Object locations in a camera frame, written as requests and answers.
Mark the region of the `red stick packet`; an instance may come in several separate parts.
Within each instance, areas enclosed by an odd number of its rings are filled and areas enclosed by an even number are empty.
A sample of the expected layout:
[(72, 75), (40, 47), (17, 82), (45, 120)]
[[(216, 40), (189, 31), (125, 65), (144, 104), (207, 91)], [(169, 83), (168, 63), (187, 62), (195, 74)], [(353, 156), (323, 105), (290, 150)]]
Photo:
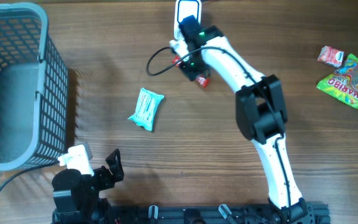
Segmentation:
[(210, 81), (210, 71), (199, 72), (193, 70), (192, 65), (194, 65), (194, 63), (181, 61), (175, 66), (178, 67), (191, 82), (196, 82), (201, 88), (206, 89)]

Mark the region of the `teal tissue packet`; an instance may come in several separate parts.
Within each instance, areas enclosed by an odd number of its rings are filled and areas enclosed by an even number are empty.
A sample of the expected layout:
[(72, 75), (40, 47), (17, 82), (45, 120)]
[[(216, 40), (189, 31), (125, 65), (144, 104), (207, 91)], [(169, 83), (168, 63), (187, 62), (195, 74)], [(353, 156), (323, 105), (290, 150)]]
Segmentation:
[(135, 112), (128, 117), (128, 120), (135, 122), (137, 126), (142, 126), (144, 129), (152, 131), (158, 106), (164, 98), (163, 95), (141, 88)]

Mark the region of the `small red white box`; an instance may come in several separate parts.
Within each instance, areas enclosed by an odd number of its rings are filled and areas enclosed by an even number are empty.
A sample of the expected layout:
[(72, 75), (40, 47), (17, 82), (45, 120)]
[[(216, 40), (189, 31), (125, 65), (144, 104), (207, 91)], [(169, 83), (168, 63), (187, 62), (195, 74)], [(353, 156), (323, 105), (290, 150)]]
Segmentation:
[(338, 68), (342, 65), (343, 58), (343, 51), (326, 45), (321, 49), (317, 61)]

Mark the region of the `Haribo gummy candy bag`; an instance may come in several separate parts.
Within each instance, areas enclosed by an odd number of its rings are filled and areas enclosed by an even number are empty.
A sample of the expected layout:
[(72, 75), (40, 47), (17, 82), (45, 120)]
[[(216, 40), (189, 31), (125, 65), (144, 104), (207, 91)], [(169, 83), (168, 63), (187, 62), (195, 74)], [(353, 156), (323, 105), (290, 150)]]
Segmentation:
[(358, 58), (349, 54), (338, 69), (319, 81), (316, 88), (358, 109)]

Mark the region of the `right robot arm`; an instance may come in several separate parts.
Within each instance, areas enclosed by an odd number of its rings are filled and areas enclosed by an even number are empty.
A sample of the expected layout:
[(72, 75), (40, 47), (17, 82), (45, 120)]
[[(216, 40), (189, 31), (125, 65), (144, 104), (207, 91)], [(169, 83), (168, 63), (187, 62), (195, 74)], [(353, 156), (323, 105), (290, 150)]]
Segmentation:
[(184, 66), (203, 72), (215, 70), (235, 94), (236, 123), (255, 146), (268, 183), (268, 199), (281, 223), (292, 223), (307, 214), (286, 148), (288, 121), (282, 84), (275, 75), (252, 68), (215, 26), (203, 28), (194, 16), (182, 19), (178, 28), (184, 46), (178, 54)]

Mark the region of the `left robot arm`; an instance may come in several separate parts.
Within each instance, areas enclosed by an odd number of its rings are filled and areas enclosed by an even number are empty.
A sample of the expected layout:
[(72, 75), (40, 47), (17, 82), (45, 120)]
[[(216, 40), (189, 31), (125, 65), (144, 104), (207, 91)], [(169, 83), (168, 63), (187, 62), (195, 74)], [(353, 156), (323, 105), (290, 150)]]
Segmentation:
[(95, 169), (94, 175), (65, 169), (53, 178), (56, 209), (52, 213), (52, 223), (120, 224), (108, 200), (99, 197), (100, 191), (112, 189), (124, 179), (120, 151), (115, 149), (106, 162), (108, 166)]

